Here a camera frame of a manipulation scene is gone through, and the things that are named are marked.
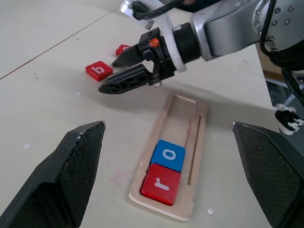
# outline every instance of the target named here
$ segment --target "blue block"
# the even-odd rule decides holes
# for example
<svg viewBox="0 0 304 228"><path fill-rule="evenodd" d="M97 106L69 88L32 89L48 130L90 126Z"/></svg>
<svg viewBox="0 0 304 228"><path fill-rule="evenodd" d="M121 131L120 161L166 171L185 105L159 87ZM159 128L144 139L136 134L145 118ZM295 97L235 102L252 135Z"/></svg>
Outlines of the blue block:
<svg viewBox="0 0 304 228"><path fill-rule="evenodd" d="M169 169L180 172L184 162L186 149L173 143L159 140L151 159L151 164L156 163Z"/></svg>

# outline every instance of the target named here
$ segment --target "red block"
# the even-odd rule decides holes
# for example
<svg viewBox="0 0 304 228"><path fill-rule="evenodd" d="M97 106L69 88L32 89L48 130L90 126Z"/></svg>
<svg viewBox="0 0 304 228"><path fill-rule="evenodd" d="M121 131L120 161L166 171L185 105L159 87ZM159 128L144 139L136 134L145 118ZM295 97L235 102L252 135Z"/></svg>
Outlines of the red block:
<svg viewBox="0 0 304 228"><path fill-rule="evenodd" d="M142 183L140 193L153 200L172 206L175 202L181 175L158 164L152 164Z"/></svg>
<svg viewBox="0 0 304 228"><path fill-rule="evenodd" d="M113 69L106 65L104 62L99 61L89 65L85 68L88 75L94 78L96 81L104 80L106 77L113 74Z"/></svg>
<svg viewBox="0 0 304 228"><path fill-rule="evenodd" d="M116 50L116 55L119 56L123 51L129 49L130 46L128 45L121 45L117 50Z"/></svg>

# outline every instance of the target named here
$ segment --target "wooden tray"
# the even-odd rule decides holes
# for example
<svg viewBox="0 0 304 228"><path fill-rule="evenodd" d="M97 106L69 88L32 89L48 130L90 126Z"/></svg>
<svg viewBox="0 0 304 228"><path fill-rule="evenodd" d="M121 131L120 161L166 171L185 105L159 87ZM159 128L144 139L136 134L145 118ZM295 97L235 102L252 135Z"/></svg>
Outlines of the wooden tray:
<svg viewBox="0 0 304 228"><path fill-rule="evenodd" d="M187 221L191 218L198 184L207 109L207 105L202 101L176 94L168 96L142 153L131 185L129 197L132 201L175 219ZM160 139L186 148L180 185L173 206L162 204L139 192L155 146Z"/></svg>

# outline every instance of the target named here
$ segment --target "table surface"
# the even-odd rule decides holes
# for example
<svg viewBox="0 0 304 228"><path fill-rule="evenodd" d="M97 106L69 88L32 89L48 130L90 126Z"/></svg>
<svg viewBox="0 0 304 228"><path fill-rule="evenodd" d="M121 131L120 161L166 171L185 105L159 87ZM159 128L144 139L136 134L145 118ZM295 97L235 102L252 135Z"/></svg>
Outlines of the table surface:
<svg viewBox="0 0 304 228"><path fill-rule="evenodd" d="M145 32L115 10L120 1L18 2L0 3L0 30L7 31L0 35L6 44L0 47L0 213L66 132L103 120L107 129L82 228L270 228L246 180L231 131L233 121L277 130L255 46L210 62L189 63L187 72L165 80L160 88L105 95L85 66L100 60L111 64L118 46L137 43ZM17 20L13 14L28 4L33 7ZM40 12L45 4L50 4L48 10ZM174 24L190 18L179 10L170 14ZM196 205L188 222L128 198L144 145L171 91L209 104Z"/></svg>

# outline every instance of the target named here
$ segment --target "orange marking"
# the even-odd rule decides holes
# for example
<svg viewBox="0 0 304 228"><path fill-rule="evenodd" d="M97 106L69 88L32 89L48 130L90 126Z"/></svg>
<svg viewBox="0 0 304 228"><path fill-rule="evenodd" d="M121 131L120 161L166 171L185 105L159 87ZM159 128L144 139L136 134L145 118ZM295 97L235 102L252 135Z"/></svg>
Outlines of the orange marking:
<svg viewBox="0 0 304 228"><path fill-rule="evenodd" d="M154 39L150 40L150 42L149 42L149 46L152 48L155 48L155 47L157 48L160 45L161 44L157 38L154 38Z"/></svg>

